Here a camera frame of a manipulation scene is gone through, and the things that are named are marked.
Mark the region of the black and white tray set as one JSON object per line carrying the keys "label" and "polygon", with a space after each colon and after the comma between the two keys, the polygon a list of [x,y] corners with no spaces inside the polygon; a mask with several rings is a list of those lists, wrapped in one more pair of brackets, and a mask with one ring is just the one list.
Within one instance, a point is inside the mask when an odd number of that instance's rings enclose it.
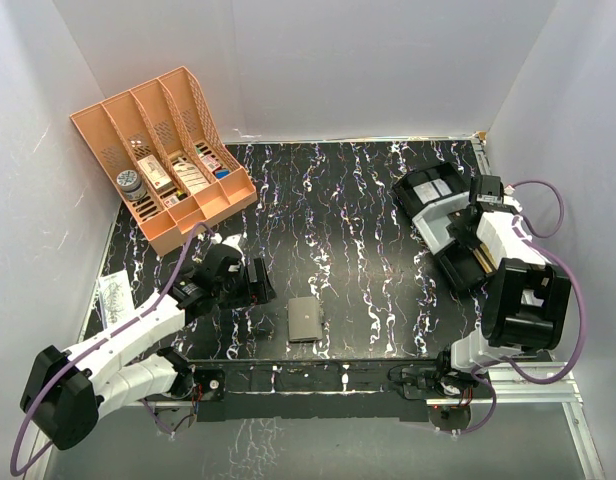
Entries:
{"label": "black and white tray set", "polygon": [[[423,204],[413,188],[435,179],[444,180],[453,194]],[[437,269],[456,292],[479,288],[496,272],[485,274],[474,255],[453,255],[446,250],[450,244],[445,229],[449,223],[446,215],[458,207],[461,200],[467,199],[468,189],[469,184],[457,167],[448,163],[427,164],[411,170],[392,187],[403,212],[432,254]]]}

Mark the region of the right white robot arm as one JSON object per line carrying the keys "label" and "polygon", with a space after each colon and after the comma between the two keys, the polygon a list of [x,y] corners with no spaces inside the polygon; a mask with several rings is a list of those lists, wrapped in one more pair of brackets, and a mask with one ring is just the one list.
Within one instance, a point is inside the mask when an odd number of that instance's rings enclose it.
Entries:
{"label": "right white robot arm", "polygon": [[454,290],[483,286],[481,321],[435,361],[435,388],[454,397],[489,361],[558,346],[572,283],[564,269],[532,248],[521,216],[497,176],[471,181],[464,208],[448,216],[450,243],[435,258]]}

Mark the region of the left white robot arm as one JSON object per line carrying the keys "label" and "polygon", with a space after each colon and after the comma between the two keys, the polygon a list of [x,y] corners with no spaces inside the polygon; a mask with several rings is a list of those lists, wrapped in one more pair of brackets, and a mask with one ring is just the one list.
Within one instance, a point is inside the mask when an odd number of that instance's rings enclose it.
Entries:
{"label": "left white robot arm", "polygon": [[118,326],[65,350],[49,346],[34,360],[21,409],[59,450],[85,439],[108,414],[151,395],[191,396],[193,367],[172,347],[141,354],[213,309],[272,301],[265,261],[248,258],[232,235],[210,246],[203,260],[178,271]]}

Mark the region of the grey leather card holder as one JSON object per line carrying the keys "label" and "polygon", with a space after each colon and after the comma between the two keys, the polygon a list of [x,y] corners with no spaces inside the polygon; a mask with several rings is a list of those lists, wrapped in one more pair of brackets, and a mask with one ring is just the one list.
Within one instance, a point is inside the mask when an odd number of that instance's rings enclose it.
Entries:
{"label": "grey leather card holder", "polygon": [[323,338],[321,305],[314,296],[291,298],[287,304],[288,339],[291,343]]}

